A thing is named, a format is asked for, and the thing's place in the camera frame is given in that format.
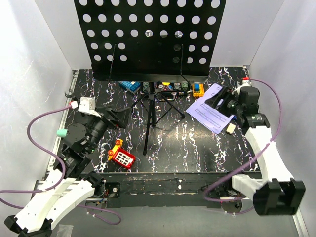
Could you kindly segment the black music stand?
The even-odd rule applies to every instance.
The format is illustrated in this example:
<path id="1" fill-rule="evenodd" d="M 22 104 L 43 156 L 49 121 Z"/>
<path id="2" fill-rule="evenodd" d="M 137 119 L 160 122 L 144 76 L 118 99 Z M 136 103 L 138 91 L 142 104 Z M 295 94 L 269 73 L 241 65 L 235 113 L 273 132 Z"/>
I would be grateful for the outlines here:
<path id="1" fill-rule="evenodd" d="M 99 81 L 204 81 L 223 0 L 77 0 L 93 77 Z"/>

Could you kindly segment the mint green toy microphone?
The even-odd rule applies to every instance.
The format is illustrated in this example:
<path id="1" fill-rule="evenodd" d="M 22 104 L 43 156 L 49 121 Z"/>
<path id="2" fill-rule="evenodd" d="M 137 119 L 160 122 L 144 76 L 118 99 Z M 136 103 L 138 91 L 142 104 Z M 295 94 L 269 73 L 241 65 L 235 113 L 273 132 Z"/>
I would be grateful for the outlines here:
<path id="1" fill-rule="evenodd" d="M 65 138 L 67 136 L 68 130 L 67 129 L 59 129 L 56 132 L 57 137 Z"/>

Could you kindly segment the sheet music page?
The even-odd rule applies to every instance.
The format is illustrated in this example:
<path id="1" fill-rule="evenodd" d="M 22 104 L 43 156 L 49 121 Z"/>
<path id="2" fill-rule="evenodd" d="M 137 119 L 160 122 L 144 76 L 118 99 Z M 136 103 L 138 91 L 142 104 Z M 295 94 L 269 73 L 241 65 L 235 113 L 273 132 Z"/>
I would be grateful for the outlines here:
<path id="1" fill-rule="evenodd" d="M 204 97 L 197 99 L 186 109 L 186 113 L 213 133 L 219 134 L 231 122 L 234 116 L 227 117 L 221 114 L 216 109 L 205 104 L 205 100 Z"/>
<path id="2" fill-rule="evenodd" d="M 222 86 L 218 84 L 213 84 L 205 93 L 204 98 L 212 98 L 216 96 L 221 90 L 223 89 Z"/>

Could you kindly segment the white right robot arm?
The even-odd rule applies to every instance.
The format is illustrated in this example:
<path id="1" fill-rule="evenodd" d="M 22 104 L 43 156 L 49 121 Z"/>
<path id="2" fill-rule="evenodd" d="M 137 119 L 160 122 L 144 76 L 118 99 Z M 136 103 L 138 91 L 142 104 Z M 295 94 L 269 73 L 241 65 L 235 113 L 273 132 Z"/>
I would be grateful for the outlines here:
<path id="1" fill-rule="evenodd" d="M 251 86 L 241 86 L 236 91 L 224 87 L 206 100 L 206 105 L 219 113 L 237 118 L 244 136 L 252 147 L 261 171 L 257 181 L 244 173 L 246 164 L 229 172 L 205 190 L 205 199 L 210 200 L 211 190 L 222 187 L 229 196 L 247 197 L 253 202 L 256 213 L 264 215 L 295 215 L 306 187 L 296 181 L 286 168 L 277 150 L 267 117 L 259 112 L 260 92 Z"/>

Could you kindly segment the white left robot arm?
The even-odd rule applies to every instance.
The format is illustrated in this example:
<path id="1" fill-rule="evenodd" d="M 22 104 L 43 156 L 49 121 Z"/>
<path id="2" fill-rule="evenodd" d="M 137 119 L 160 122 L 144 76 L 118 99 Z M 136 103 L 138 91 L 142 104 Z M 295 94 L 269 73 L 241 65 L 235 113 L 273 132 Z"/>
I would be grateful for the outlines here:
<path id="1" fill-rule="evenodd" d="M 83 112 L 63 135 L 61 156 L 56 156 L 53 170 L 25 207 L 8 216 L 4 224 L 20 237 L 48 237 L 59 221 L 87 198 L 101 197 L 106 180 L 92 171 L 82 172 L 107 129 L 126 128 L 131 108 L 115 111 L 110 106 Z"/>

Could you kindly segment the black microphone desk stand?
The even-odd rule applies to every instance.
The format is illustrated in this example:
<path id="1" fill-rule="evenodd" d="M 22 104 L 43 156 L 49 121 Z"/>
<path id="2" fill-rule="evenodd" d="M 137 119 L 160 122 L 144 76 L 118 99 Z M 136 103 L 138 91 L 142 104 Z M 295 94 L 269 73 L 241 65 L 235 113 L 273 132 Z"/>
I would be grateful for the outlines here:
<path id="1" fill-rule="evenodd" d="M 74 91 L 71 88 L 69 88 L 67 92 L 64 92 L 64 95 L 67 99 L 70 99 L 70 101 L 78 101 L 79 100 L 78 97 L 76 97 L 74 95 Z"/>

